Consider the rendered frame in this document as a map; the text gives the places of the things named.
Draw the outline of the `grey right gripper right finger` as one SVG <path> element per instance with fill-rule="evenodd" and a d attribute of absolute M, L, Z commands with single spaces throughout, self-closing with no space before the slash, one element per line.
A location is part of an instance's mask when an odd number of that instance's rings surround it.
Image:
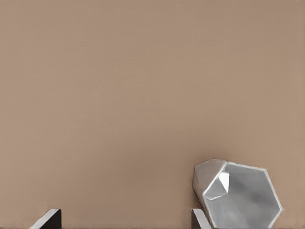
<path fill-rule="evenodd" d="M 210 223 L 204 212 L 199 208 L 193 208 L 191 212 L 191 227 L 210 227 Z"/>

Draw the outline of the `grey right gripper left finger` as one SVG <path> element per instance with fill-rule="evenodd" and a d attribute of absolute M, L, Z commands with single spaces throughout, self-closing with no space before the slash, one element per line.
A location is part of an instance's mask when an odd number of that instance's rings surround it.
<path fill-rule="evenodd" d="M 61 227 L 61 209 L 48 210 L 31 227 Z"/>

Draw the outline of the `white faceted hexagonal cup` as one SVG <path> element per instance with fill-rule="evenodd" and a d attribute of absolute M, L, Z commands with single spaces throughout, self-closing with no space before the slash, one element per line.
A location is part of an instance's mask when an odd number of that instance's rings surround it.
<path fill-rule="evenodd" d="M 194 166 L 193 190 L 212 228 L 267 229 L 283 211 L 262 167 L 210 159 Z"/>

